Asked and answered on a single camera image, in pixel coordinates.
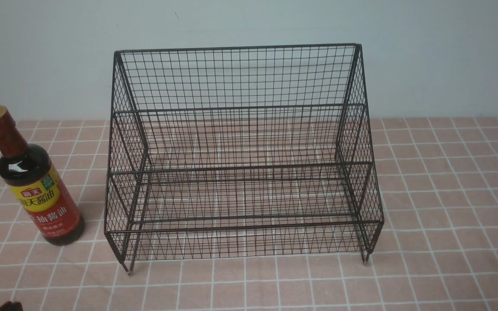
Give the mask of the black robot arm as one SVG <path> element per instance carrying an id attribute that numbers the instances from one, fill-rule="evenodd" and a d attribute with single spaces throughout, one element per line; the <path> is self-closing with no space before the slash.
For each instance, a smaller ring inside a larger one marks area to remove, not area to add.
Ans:
<path id="1" fill-rule="evenodd" d="M 0 305 L 0 311 L 23 311 L 22 303 L 19 301 L 7 301 Z"/>

